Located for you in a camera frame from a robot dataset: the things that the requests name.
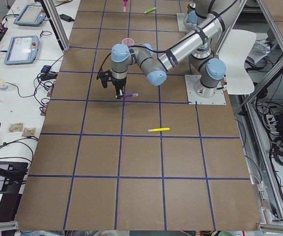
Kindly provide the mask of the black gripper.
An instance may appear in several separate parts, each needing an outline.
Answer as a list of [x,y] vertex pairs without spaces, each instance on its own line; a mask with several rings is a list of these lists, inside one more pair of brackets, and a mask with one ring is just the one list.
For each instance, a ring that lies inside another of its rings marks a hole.
[[121,99],[124,97],[123,87],[126,85],[126,77],[123,79],[112,78],[112,84],[116,89],[116,98]]

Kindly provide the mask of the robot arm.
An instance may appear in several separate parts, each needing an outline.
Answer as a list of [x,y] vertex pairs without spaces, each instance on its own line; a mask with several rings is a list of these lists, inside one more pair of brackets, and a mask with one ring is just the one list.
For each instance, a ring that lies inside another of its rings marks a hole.
[[195,84],[195,93],[201,97],[213,96],[220,80],[225,76],[226,66],[218,58],[211,56],[210,41],[214,36],[226,32],[239,15],[238,0],[197,0],[195,14],[197,25],[180,41],[166,49],[158,58],[153,57],[147,44],[127,46],[116,44],[111,49],[111,82],[116,90],[116,98],[124,97],[127,70],[137,64],[147,80],[160,86],[166,80],[166,73],[184,59],[200,72],[200,80]]

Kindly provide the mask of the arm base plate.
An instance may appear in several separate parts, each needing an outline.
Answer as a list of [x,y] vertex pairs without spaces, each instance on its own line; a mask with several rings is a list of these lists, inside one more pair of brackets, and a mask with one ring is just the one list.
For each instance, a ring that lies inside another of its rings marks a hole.
[[185,24],[185,19],[187,17],[186,13],[177,13],[176,19],[177,19],[177,25],[178,25],[178,31],[179,32],[188,32],[188,28]]
[[217,87],[206,88],[201,84],[200,75],[185,75],[189,105],[226,105],[221,81]]

